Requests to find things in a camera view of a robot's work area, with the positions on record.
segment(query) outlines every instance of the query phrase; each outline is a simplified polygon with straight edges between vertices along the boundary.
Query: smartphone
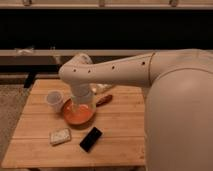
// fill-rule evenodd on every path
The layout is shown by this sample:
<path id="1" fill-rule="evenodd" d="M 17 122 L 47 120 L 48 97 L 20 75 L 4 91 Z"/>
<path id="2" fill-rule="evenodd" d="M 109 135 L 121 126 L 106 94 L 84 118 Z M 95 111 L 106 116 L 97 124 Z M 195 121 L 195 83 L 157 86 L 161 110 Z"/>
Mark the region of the smartphone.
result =
<path id="1" fill-rule="evenodd" d="M 84 137 L 84 139 L 80 142 L 81 148 L 83 148 L 86 152 L 89 152 L 101 135 L 102 132 L 98 128 L 93 127 L 86 137 Z"/>

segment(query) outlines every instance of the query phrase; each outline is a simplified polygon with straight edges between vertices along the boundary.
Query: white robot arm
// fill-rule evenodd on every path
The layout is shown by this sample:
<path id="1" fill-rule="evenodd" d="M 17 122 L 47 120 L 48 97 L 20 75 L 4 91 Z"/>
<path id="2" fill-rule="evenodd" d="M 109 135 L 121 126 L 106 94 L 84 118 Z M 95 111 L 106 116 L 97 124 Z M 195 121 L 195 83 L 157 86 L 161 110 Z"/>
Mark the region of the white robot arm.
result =
<path id="1" fill-rule="evenodd" d="M 146 100 L 148 171 L 213 170 L 213 54 L 170 50 L 92 64 L 78 54 L 59 71 L 78 103 L 89 83 L 151 86 Z"/>

